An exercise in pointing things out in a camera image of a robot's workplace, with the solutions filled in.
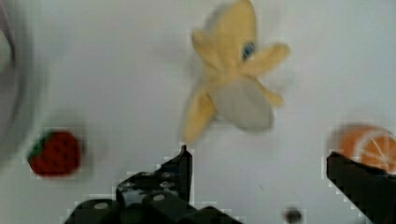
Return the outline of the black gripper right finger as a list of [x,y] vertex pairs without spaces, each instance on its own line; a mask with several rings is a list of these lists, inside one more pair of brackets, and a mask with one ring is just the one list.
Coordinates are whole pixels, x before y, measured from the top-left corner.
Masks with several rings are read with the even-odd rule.
[[395,175],[332,152],[326,176],[373,224],[395,224]]

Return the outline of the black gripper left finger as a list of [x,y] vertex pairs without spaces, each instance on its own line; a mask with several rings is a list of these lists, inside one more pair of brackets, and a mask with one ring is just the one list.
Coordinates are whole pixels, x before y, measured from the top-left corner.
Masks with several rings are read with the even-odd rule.
[[139,172],[116,186],[116,198],[80,203],[64,224],[242,224],[213,206],[190,205],[192,155],[178,155],[153,172]]

